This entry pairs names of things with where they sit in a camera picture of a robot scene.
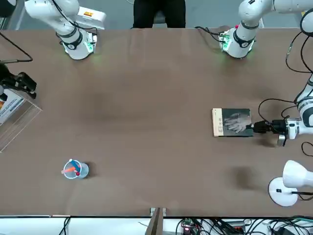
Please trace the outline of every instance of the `circuit board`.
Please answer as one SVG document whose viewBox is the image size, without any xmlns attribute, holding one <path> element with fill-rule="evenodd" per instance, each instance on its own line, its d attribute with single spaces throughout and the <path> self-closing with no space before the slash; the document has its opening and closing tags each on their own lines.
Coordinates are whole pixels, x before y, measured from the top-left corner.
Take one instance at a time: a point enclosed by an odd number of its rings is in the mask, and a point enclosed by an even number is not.
<svg viewBox="0 0 313 235">
<path fill-rule="evenodd" d="M 231 38 L 229 35 L 229 30 L 225 31 L 224 33 L 221 33 L 219 35 L 219 41 L 220 41 L 220 48 L 222 49 L 222 51 L 227 51 L 230 43 L 231 43 Z M 252 43 L 250 44 L 250 48 L 249 48 L 249 52 L 252 50 L 252 45 L 254 44 L 254 40 L 252 41 Z"/>
</svg>

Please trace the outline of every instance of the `orange marker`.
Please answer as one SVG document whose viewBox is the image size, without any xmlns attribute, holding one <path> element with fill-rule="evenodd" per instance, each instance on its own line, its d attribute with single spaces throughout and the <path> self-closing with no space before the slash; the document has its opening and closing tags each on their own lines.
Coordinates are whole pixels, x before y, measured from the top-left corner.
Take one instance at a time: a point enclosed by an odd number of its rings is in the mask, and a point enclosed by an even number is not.
<svg viewBox="0 0 313 235">
<path fill-rule="evenodd" d="M 71 171 L 76 171 L 75 167 L 71 167 L 69 169 L 62 170 L 61 173 L 64 174 L 64 173 L 71 172 Z"/>
</svg>

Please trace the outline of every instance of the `transparent acrylic box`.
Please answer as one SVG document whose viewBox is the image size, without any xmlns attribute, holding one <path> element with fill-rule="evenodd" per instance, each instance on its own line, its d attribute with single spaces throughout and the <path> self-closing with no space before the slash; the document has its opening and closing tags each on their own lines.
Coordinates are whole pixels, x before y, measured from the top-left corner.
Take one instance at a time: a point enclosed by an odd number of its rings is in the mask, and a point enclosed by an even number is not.
<svg viewBox="0 0 313 235">
<path fill-rule="evenodd" d="M 4 93 L 8 99 L 0 101 L 0 152 L 42 111 L 23 92 L 7 89 Z"/>
</svg>

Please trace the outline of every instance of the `white desk lamp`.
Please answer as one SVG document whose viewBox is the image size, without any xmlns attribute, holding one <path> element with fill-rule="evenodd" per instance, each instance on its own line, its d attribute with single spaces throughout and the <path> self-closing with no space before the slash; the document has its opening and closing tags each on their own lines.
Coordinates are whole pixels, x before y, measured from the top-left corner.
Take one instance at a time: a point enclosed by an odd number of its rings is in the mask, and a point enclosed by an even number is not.
<svg viewBox="0 0 313 235">
<path fill-rule="evenodd" d="M 283 177 L 273 179 L 268 185 L 271 199 L 282 207 L 290 207 L 298 200 L 298 195 L 313 195 L 308 192 L 298 192 L 296 188 L 302 186 L 313 187 L 313 172 L 307 171 L 295 161 L 287 161 Z"/>
</svg>

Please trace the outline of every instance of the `hand illustration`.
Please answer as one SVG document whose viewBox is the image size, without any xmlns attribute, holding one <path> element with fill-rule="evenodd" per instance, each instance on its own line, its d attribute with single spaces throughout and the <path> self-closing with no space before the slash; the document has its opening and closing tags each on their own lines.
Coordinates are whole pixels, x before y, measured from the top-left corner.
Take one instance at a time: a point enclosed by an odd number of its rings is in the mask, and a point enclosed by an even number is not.
<svg viewBox="0 0 313 235">
<path fill-rule="evenodd" d="M 236 133 L 244 131 L 246 126 L 250 124 L 251 117 L 241 113 L 232 114 L 229 118 L 225 118 L 224 123 L 228 130 L 232 130 Z"/>
</svg>

